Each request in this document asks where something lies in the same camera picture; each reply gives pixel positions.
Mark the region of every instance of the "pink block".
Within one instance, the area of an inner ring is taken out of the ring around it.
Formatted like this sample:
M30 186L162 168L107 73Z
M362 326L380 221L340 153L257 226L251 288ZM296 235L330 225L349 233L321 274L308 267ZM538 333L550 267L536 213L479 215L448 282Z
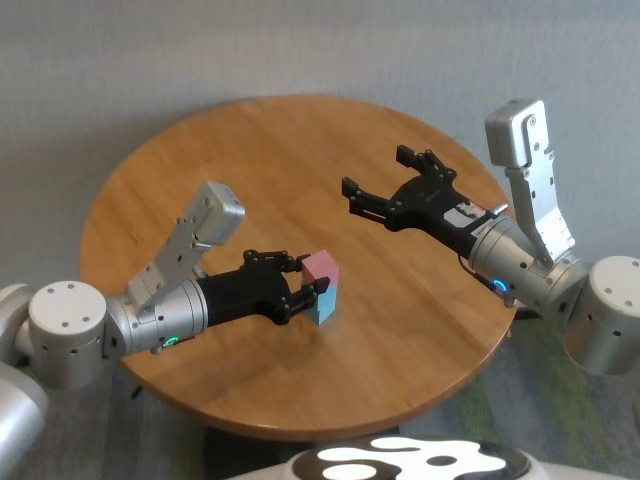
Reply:
M302 260L302 282L312 283L318 278L329 277L329 286L338 284L338 264L326 250L320 250Z

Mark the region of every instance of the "gray wall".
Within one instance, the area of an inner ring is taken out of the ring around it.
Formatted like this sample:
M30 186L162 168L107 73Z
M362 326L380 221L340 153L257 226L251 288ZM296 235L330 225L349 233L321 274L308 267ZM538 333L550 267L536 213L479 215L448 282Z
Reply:
M579 252L640 255L639 24L635 1L5 0L0 285L76 276L93 196L152 134L296 92L417 115L485 162L484 117L541 97Z

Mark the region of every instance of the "green led light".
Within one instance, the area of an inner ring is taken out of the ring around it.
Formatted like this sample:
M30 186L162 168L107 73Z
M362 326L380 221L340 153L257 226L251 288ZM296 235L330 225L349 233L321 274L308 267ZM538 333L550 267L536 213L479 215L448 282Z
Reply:
M180 337L171 337L166 342L164 342L164 345L162 346L170 347L171 345L175 345L176 343L178 343L178 341L180 341Z

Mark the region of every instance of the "cylindrical joint housing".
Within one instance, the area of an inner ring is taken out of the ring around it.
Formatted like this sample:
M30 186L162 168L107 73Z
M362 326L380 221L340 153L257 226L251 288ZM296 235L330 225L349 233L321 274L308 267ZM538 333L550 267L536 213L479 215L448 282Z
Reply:
M507 294L542 316L562 321L570 313L589 266L567 255L551 269L537 262L535 250L511 217L499 217L471 251L471 267Z
M29 304L31 366L52 388L76 388L95 380L102 367L106 301L76 281L48 285Z
M631 370L640 357L640 260L597 262L565 332L567 353L599 374Z
M44 390L19 370L0 363L0 478L5 478L44 430Z
M196 282L187 280L156 305L137 315L126 296L108 299L105 354L117 358L171 345L202 333L207 327L207 305Z

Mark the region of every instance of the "black and white pattern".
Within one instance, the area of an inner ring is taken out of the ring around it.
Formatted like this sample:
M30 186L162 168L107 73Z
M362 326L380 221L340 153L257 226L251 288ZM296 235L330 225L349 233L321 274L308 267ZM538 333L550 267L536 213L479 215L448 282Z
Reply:
M290 467L285 480L515 480L529 460L486 442L390 436L310 450Z

